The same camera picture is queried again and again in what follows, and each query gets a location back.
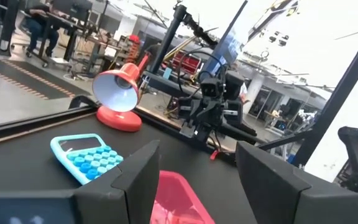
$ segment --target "pink tray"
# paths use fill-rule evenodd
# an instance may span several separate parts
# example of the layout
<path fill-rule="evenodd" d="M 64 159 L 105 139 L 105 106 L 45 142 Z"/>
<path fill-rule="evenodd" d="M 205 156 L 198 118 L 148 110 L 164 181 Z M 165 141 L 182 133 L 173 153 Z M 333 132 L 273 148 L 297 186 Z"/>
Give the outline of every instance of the pink tray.
<path fill-rule="evenodd" d="M 160 171 L 150 224 L 215 224 L 187 180 Z"/>

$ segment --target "blue calculator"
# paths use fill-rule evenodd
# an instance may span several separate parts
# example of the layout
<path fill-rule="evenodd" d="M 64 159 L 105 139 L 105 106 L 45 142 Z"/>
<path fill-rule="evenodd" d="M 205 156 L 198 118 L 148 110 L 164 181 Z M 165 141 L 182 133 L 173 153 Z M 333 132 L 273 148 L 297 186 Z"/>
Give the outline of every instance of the blue calculator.
<path fill-rule="evenodd" d="M 97 134 L 55 137 L 50 147 L 56 158 L 82 184 L 87 184 L 124 160 Z"/>

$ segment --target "calculator button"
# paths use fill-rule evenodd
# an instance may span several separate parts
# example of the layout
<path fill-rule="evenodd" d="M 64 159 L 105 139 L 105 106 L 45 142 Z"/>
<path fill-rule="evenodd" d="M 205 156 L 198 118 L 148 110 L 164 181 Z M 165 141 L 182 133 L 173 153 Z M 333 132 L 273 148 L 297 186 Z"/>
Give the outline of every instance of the calculator button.
<path fill-rule="evenodd" d="M 69 161 L 73 161 L 76 157 L 78 157 L 78 153 L 70 153 L 69 155 L 67 155 L 67 159 Z"/>
<path fill-rule="evenodd" d="M 107 169 L 105 167 L 99 167 L 98 168 L 98 173 L 104 174 L 105 172 L 107 172 Z"/>
<path fill-rule="evenodd" d="M 111 151 L 109 151 L 109 154 L 110 154 L 110 156 L 116 156 L 117 155 L 117 152 L 116 151 L 114 151 L 114 150 L 111 150 Z"/>
<path fill-rule="evenodd" d="M 107 159 L 110 157 L 110 154 L 108 152 L 102 152 L 102 157 Z"/>
<path fill-rule="evenodd" d="M 93 160 L 97 160 L 97 161 L 99 161 L 99 160 L 101 160 L 102 159 L 102 155 L 100 155 L 100 154 L 95 154 L 95 155 L 93 155 Z"/>
<path fill-rule="evenodd" d="M 113 158 L 113 157 L 109 157 L 109 158 L 107 158 L 107 161 L 109 161 L 109 163 L 110 163 L 111 165 L 113 165 L 113 164 L 116 162 L 116 159 Z"/>
<path fill-rule="evenodd" d="M 89 155 L 93 155 L 93 154 L 95 154 L 96 153 L 96 149 L 90 149 L 90 150 L 88 150 L 88 154 Z"/>
<path fill-rule="evenodd" d="M 91 166 L 92 166 L 92 168 L 97 169 L 97 168 L 100 166 L 100 162 L 98 162 L 98 161 L 92 161 L 92 162 L 91 162 Z"/>
<path fill-rule="evenodd" d="M 82 173 L 86 174 L 91 168 L 92 168 L 92 167 L 91 167 L 91 164 L 85 162 L 85 163 L 83 163 L 83 164 L 81 165 L 80 171 L 81 171 Z"/>
<path fill-rule="evenodd" d="M 101 159 L 99 162 L 100 162 L 100 165 L 104 166 L 104 167 L 109 164 L 109 161 L 107 161 L 107 159 Z"/>
<path fill-rule="evenodd" d="M 91 156 L 91 155 L 86 155 L 85 157 L 84 157 L 84 159 L 85 159 L 85 161 L 86 162 L 92 162 L 92 160 L 93 160 L 93 156 Z"/>
<path fill-rule="evenodd" d="M 104 149 L 105 152 L 110 152 L 111 151 L 110 146 L 103 146 L 103 149 Z"/>
<path fill-rule="evenodd" d="M 88 178 L 89 180 L 93 180 L 95 179 L 95 177 L 98 175 L 98 171 L 96 169 L 90 169 L 87 173 L 86 173 L 86 178 Z"/>
<path fill-rule="evenodd" d="M 117 162 L 122 162 L 123 160 L 124 160 L 124 158 L 122 156 L 116 156 Z"/>
<path fill-rule="evenodd" d="M 82 157 L 77 157 L 74 159 L 74 166 L 81 166 L 85 162 L 85 159 Z"/>
<path fill-rule="evenodd" d="M 80 152 L 80 156 L 81 156 L 81 157 L 85 157 L 86 155 L 88 155 L 88 152 L 86 152 L 86 151 Z"/>
<path fill-rule="evenodd" d="M 114 165 L 109 164 L 109 165 L 106 166 L 107 170 L 111 170 L 112 168 L 114 168 Z"/>
<path fill-rule="evenodd" d="M 100 147 L 100 148 L 97 148 L 96 152 L 99 153 L 99 154 L 102 154 L 102 152 L 104 152 L 104 149 L 101 148 L 101 147 Z"/>

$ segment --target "red desk lamp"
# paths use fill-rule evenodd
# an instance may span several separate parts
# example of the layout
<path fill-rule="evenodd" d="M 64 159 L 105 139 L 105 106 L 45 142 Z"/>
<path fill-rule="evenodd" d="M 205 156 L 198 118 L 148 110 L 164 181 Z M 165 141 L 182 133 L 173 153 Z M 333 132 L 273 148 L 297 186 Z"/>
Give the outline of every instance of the red desk lamp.
<path fill-rule="evenodd" d="M 120 70 L 105 71 L 94 78 L 93 93 L 102 104 L 96 113 L 100 122 L 121 131 L 135 132 L 140 129 L 142 120 L 131 112 L 139 99 L 138 77 L 139 68 L 127 63 Z"/>

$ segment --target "lamp base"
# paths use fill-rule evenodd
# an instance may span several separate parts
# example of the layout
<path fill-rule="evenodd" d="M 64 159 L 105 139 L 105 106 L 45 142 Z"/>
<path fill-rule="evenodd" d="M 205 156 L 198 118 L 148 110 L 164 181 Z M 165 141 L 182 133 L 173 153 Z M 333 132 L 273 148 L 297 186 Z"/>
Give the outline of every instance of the lamp base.
<path fill-rule="evenodd" d="M 134 112 L 117 112 L 101 106 L 96 113 L 100 122 L 120 131 L 136 132 L 142 126 L 142 120 Z"/>

